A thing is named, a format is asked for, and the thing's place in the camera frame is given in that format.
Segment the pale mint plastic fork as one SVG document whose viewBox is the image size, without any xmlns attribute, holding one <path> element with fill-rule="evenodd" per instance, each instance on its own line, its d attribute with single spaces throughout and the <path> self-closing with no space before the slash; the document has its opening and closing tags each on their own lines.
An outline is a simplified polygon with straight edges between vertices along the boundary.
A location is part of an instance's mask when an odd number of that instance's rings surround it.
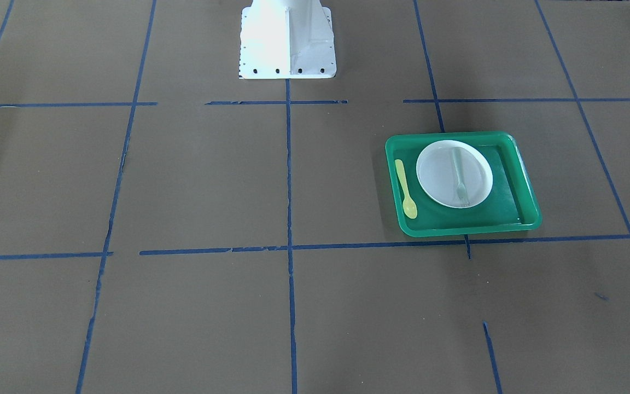
<svg viewBox="0 0 630 394">
<path fill-rule="evenodd" d="M 469 207 L 468 191 L 465 186 L 464 174 L 463 174 L 463 160 L 462 160 L 462 148 L 453 147 L 452 149 L 452 164 L 457 180 L 456 194 L 460 204 L 460 207 Z"/>
</svg>

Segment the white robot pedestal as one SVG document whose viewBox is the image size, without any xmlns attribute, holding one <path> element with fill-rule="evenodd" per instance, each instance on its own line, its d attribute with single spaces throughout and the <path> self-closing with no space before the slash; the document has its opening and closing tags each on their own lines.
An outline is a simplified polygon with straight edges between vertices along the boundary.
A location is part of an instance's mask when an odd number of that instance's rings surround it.
<svg viewBox="0 0 630 394">
<path fill-rule="evenodd" d="M 330 8 L 320 1 L 253 1 L 241 14 L 238 77 L 335 77 L 332 21 Z"/>
</svg>

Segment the white round plate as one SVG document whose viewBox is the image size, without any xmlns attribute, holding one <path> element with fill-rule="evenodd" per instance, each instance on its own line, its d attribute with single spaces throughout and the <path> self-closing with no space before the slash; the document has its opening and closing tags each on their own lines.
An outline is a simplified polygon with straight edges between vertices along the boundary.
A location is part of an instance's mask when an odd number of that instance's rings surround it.
<svg viewBox="0 0 630 394">
<path fill-rule="evenodd" d="M 460 207 L 453 164 L 453 147 L 462 148 L 463 177 L 470 206 Z M 493 173 L 479 150 L 455 140 L 441 140 L 427 145 L 418 155 L 417 179 L 423 191 L 438 204 L 450 208 L 471 208 L 488 199 L 493 188 Z"/>
</svg>

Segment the yellow plastic spoon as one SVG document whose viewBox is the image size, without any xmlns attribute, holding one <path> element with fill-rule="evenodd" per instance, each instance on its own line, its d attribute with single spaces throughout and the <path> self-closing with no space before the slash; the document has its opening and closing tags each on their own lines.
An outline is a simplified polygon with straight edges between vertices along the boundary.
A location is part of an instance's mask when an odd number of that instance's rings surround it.
<svg viewBox="0 0 630 394">
<path fill-rule="evenodd" d="M 410 195 L 409 184 L 407 182 L 407 176 L 403 161 L 400 159 L 394 160 L 396 175 L 402 190 L 402 211 L 405 217 L 410 219 L 416 219 L 418 216 L 417 204 Z"/>
</svg>

